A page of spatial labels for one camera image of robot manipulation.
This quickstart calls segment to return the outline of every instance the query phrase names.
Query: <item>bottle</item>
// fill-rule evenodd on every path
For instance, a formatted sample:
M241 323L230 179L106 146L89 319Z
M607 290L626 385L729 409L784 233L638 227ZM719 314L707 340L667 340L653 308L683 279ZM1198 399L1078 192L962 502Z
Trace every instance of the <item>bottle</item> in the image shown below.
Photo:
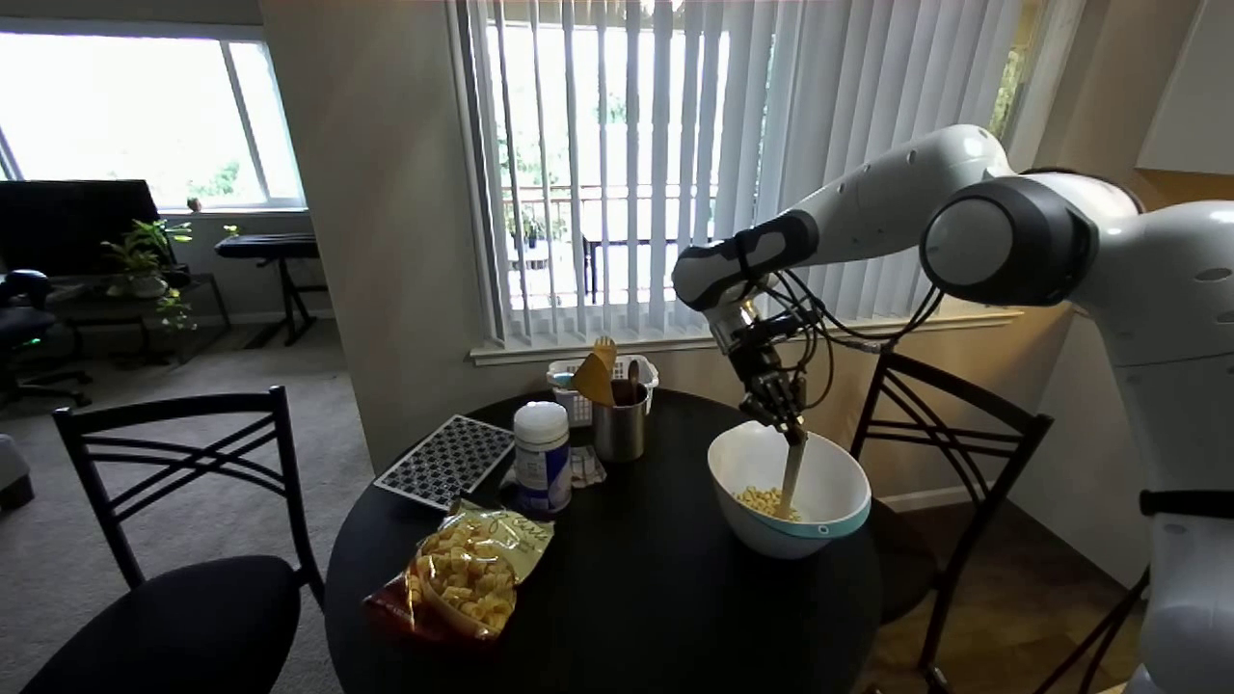
M527 400L513 414L513 485L526 515L571 504L571 414L558 400Z

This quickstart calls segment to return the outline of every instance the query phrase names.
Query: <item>mixing bowl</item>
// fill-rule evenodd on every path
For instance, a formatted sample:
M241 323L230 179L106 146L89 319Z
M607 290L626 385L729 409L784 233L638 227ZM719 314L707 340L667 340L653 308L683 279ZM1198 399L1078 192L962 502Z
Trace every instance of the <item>mixing bowl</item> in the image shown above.
M851 535L871 515L871 484L863 467L824 437L805 437L795 516L756 515L742 504L750 490L784 485L787 439L756 419L727 430L707 448L707 467L719 485L719 504L742 544L772 558L805 558L828 540Z

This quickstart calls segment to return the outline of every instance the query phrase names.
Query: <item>monitor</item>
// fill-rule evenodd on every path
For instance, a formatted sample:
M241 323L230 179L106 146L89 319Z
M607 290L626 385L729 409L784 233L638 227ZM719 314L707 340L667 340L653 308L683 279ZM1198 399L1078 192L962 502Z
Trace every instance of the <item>monitor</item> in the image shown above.
M59 275L113 275L99 246L135 220L160 220L146 180L0 180L0 264Z

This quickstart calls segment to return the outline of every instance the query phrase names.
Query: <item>wooden floor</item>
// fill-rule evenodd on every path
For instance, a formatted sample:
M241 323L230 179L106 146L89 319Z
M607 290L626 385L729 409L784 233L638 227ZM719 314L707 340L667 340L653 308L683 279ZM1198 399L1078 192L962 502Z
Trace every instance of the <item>wooden floor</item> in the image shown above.
M962 524L955 508L918 516L923 530L931 530L931 535L936 540L944 540ZM1122 595L1125 589L1119 583L1070 550L1026 515L1006 508L999 515L993 535L980 544L955 595L954 622L943 643L943 671L950 675L950 687L955 694L1035 694ZM927 680L913 671L927 616L931 601L881 629L874 652L856 692L927 692ZM1140 615L1122 625L1119 642L1103 656L1090 692L1119 692L1131 680L1137 664L1137 625ZM1088 658L1051 692L1072 694L1084 680L1084 669Z

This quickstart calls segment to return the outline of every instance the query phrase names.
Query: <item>window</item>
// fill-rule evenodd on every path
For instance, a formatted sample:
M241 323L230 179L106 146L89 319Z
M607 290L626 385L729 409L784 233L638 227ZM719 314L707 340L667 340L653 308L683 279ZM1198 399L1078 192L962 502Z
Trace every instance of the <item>window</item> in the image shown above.
M464 89L507 347L701 335L691 242L944 124L1006 137L1047 0L468 0ZM804 270L904 319L918 256Z
M0 35L5 179L146 179L160 210L304 210L260 40Z

